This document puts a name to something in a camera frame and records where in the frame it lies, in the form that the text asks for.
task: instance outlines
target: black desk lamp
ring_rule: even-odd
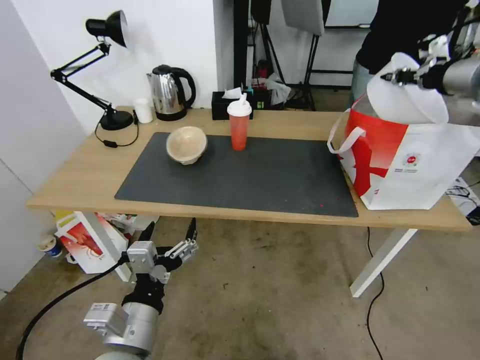
[[[82,95],[84,98],[90,100],[95,105],[101,107],[104,110],[104,113],[99,123],[103,129],[124,129],[134,121],[134,118],[129,112],[115,110],[114,108],[112,108],[111,102],[103,100],[99,97],[89,94],[85,90],[82,90],[78,86],[72,84],[69,81],[69,77],[73,74],[78,73],[80,70],[86,68],[87,66],[97,62],[98,60],[108,56],[111,45],[105,40],[105,38],[110,38],[117,44],[126,48],[128,44],[127,19],[125,19],[124,12],[122,10],[119,10],[112,13],[109,17],[107,17],[106,20],[88,19],[85,23],[85,27],[89,34],[96,37],[99,44],[95,46],[92,50],[77,57],[75,60],[70,61],[69,63],[65,64],[62,67],[59,67],[58,69],[52,70],[50,73],[51,78],[65,85],[67,88],[72,89],[77,94]],[[94,53],[97,50],[100,50],[103,54],[87,62],[86,64],[74,65],[81,59],[87,57],[88,55]]]

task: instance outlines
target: white lid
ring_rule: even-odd
[[[240,100],[232,101],[230,105],[226,108],[226,112],[232,116],[244,117],[250,115],[252,112],[252,107],[247,101],[247,93],[243,93],[240,97]]]

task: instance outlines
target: bowl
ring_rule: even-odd
[[[195,163],[207,148],[207,136],[202,129],[184,126],[173,131],[166,139],[166,152],[182,165]]]

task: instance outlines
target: desk mat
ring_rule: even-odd
[[[284,213],[358,217],[340,162],[325,141],[207,135],[192,165],[172,160],[168,133],[156,132],[115,199]]]

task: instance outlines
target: table top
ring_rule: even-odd
[[[119,110],[131,111],[120,107]],[[250,122],[251,137],[327,140],[339,112],[256,110]],[[154,120],[140,124],[138,140],[131,146],[108,148],[90,135],[72,156],[28,201],[34,209],[76,210],[85,212],[155,214],[282,223],[305,223],[380,228],[414,228],[443,231],[468,231],[467,221],[448,196],[444,195],[430,210],[368,210],[347,179],[358,217],[327,216],[219,207],[192,206],[156,202],[117,200],[117,190],[155,132],[169,133],[182,126],[197,126],[207,135],[229,135],[228,121],[212,120],[209,109],[190,109],[181,120]],[[98,130],[101,139],[129,143],[136,128],[119,131]]]

